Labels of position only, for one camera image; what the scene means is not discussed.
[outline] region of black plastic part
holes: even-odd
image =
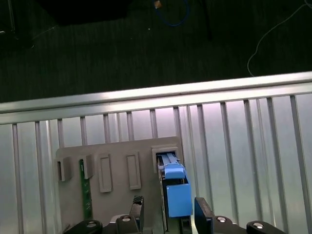
[[[143,232],[144,227],[144,198],[143,196],[135,196],[129,216],[133,216],[140,232]]]
[[[206,200],[202,197],[196,197],[195,203],[195,226],[198,234],[213,234],[213,217],[214,213],[211,211]]]
[[[101,234],[102,224],[96,220],[85,220],[73,226],[64,234]]]
[[[253,221],[243,229],[224,216],[215,216],[206,200],[195,198],[195,226],[198,234],[286,234],[269,223]]]
[[[261,229],[257,228],[254,224],[261,224]],[[285,232],[277,229],[269,223],[262,221],[253,221],[247,224],[247,233],[248,234],[286,234]]]
[[[130,215],[123,215],[116,220],[117,234],[139,233],[136,219]]]
[[[116,234],[117,226],[115,223],[109,223],[107,226],[103,227],[102,234]]]

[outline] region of rectangular slot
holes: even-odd
[[[157,154],[164,153],[164,152],[174,152],[176,156],[178,156],[178,148],[176,145],[158,145],[152,147],[152,157],[153,157],[153,168],[154,173],[157,173]]]
[[[138,152],[127,155],[130,190],[141,188]]]
[[[109,193],[113,190],[110,156],[101,155],[98,166],[99,190],[101,193]]]
[[[92,155],[86,155],[83,158],[84,178],[89,179],[93,176]]]
[[[60,162],[58,162],[58,180],[62,180],[62,171]]]
[[[58,167],[58,180],[67,181],[72,177],[72,167],[70,157],[60,158],[57,161]]]

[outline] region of white cable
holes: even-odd
[[[254,75],[252,74],[252,72],[250,71],[250,68],[249,68],[249,64],[250,64],[250,61],[253,59],[253,57],[258,53],[258,49],[259,49],[259,45],[260,43],[263,41],[263,39],[271,32],[273,31],[275,28],[277,28],[278,26],[280,26],[281,24],[285,23],[286,21],[288,21],[291,17],[293,17],[298,11],[301,10],[301,8],[303,8],[304,6],[308,6],[309,8],[312,9],[312,4],[308,3],[307,0],[304,0],[305,4],[301,5],[297,10],[295,10],[295,12],[293,12],[287,19],[285,19],[284,21],[278,23],[277,25],[275,25],[273,28],[271,28],[268,32],[266,32],[262,38],[259,40],[256,48],[255,48],[255,52],[250,56],[250,58],[248,59],[248,62],[247,62],[247,70],[249,72],[249,74],[254,77]]]

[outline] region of blue plastic block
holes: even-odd
[[[190,184],[167,186],[169,217],[192,215],[192,195]]]
[[[181,164],[170,163],[165,166],[165,179],[184,179],[184,167]]]

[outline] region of blue component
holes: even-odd
[[[190,184],[167,186],[169,217],[192,215],[192,199]]]
[[[184,179],[184,167],[181,164],[170,163],[165,166],[165,179]]]
[[[186,170],[178,162],[175,153],[161,153],[157,156],[162,158],[163,166],[159,166],[167,179],[185,179],[183,184],[167,185],[167,201],[169,217],[190,216],[192,214],[191,185]]]

